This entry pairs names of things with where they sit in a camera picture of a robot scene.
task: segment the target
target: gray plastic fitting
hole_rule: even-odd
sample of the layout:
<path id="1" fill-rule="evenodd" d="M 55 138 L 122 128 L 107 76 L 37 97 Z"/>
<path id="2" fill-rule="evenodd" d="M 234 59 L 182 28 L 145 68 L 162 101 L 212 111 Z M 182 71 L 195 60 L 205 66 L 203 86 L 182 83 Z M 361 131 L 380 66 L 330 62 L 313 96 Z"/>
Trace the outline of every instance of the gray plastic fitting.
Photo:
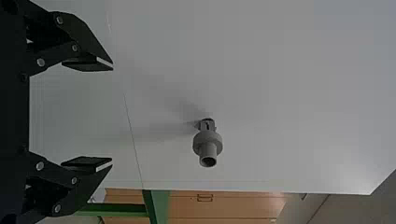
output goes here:
<path id="1" fill-rule="evenodd" d="M 208 119 L 204 119 L 200 122 L 207 122 Z M 216 130 L 213 121 L 212 130 Z M 203 167 L 213 167 L 218 163 L 218 155 L 223 150 L 221 136 L 212 130 L 203 130 L 194 136 L 192 149 L 195 154 L 199 156 L 199 163 Z"/>

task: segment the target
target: wall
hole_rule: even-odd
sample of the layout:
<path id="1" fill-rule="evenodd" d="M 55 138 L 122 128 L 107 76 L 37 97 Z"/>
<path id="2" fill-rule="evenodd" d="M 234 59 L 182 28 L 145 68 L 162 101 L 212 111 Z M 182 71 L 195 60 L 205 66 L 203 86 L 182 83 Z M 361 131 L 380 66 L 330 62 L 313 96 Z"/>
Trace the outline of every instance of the wall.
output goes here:
<path id="1" fill-rule="evenodd" d="M 395 208 L 396 172 L 393 172 L 371 196 L 330 196 L 309 224 L 393 224 Z"/>
<path id="2" fill-rule="evenodd" d="M 328 194 L 307 194 L 302 200 L 301 194 L 290 195 L 276 224 L 307 223 L 328 197 Z"/>

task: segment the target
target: screw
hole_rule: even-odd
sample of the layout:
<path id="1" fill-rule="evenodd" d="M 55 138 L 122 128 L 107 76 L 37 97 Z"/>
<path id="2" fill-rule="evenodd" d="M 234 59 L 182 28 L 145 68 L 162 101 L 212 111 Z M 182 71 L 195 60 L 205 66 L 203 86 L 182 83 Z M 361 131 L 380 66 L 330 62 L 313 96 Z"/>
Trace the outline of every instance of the screw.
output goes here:
<path id="1" fill-rule="evenodd" d="M 25 152 L 27 152 L 27 146 L 26 146 L 25 144 L 20 145 L 19 151 L 20 151 L 20 153 L 25 153 Z"/>
<path id="2" fill-rule="evenodd" d="M 64 19 L 62 17 L 56 17 L 56 22 L 60 25 L 64 24 Z"/>
<path id="3" fill-rule="evenodd" d="M 39 59 L 37 59 L 37 64 L 40 67 L 44 67 L 44 65 L 46 65 L 46 61 L 44 61 L 44 59 L 42 59 L 42 58 L 39 58 Z"/>
<path id="4" fill-rule="evenodd" d="M 29 77 L 27 76 L 26 73 L 22 73 L 22 74 L 21 74 L 21 82 L 26 83 L 27 80 L 28 80 L 28 78 L 29 78 Z"/>
<path id="5" fill-rule="evenodd" d="M 73 177 L 73 179 L 72 179 L 72 185 L 75 185 L 75 184 L 77 184 L 77 178 L 76 178 L 76 177 Z"/>
<path id="6" fill-rule="evenodd" d="M 39 162 L 35 165 L 35 168 L 37 169 L 37 171 L 41 171 L 42 169 L 44 169 L 44 162 Z"/>
<path id="7" fill-rule="evenodd" d="M 55 206 L 55 208 L 53 210 L 55 211 L 55 213 L 59 213 L 61 211 L 61 208 L 62 208 L 61 205 L 58 204 Z"/>
<path id="8" fill-rule="evenodd" d="M 74 52 L 77 52 L 77 51 L 78 51 L 78 46 L 77 46 L 77 45 L 73 45 L 73 46 L 72 46 L 72 50 L 73 50 Z"/>

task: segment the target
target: white surface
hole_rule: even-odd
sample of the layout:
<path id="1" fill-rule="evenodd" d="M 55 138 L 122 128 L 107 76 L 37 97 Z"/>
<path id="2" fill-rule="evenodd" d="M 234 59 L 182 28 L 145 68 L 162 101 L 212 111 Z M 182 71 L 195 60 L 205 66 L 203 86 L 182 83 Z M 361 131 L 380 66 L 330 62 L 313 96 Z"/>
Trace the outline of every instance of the white surface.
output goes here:
<path id="1" fill-rule="evenodd" d="M 108 23 L 116 71 L 62 82 L 81 88 L 79 98 L 60 92 L 45 113 L 73 106 L 88 124 L 44 118 L 45 142 L 111 154 L 108 185 L 139 179 L 121 90 L 145 189 L 369 194 L 395 168 L 394 1 L 59 2 L 77 7 L 101 40 Z M 224 140 L 213 169 L 191 149 L 191 122 L 205 117 Z M 48 128 L 65 124 L 114 138 L 72 144 Z"/>

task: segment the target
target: cylindrical connector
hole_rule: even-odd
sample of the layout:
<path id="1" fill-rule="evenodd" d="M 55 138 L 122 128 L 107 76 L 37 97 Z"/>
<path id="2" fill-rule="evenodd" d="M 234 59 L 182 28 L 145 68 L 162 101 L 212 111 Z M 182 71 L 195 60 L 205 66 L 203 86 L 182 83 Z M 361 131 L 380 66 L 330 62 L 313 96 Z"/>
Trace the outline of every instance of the cylindrical connector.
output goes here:
<path id="1" fill-rule="evenodd" d="M 197 126 L 200 132 L 194 136 L 192 149 L 203 167 L 213 167 L 218 163 L 218 155 L 223 149 L 221 136 L 216 133 L 213 119 L 203 119 Z"/>
<path id="2" fill-rule="evenodd" d="M 199 163 L 204 167 L 213 167 L 218 162 L 218 150 L 214 143 L 203 143 L 199 147 Z"/>

